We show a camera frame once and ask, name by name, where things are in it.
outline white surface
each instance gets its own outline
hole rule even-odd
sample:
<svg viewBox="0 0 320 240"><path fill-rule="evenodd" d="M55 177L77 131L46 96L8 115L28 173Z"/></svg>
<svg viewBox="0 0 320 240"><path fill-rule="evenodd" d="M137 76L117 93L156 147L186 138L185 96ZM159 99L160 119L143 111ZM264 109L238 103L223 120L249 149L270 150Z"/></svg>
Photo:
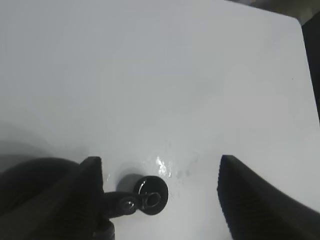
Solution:
<svg viewBox="0 0 320 240"><path fill-rule="evenodd" d="M222 154L320 211L320 131L304 41L289 17L214 0L2 0L0 153L103 159L162 176L159 215L118 240L226 240Z"/></svg>

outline white table surface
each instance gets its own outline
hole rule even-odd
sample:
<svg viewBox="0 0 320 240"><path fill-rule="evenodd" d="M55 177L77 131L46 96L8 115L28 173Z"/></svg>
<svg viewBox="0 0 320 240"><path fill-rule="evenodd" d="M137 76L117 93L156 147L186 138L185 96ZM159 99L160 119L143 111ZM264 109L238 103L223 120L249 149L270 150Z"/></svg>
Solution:
<svg viewBox="0 0 320 240"><path fill-rule="evenodd" d="M163 212L118 240L231 239L222 154L320 211L320 129L301 27L222 0L0 1L0 154L103 159L104 188L163 177Z"/></svg>

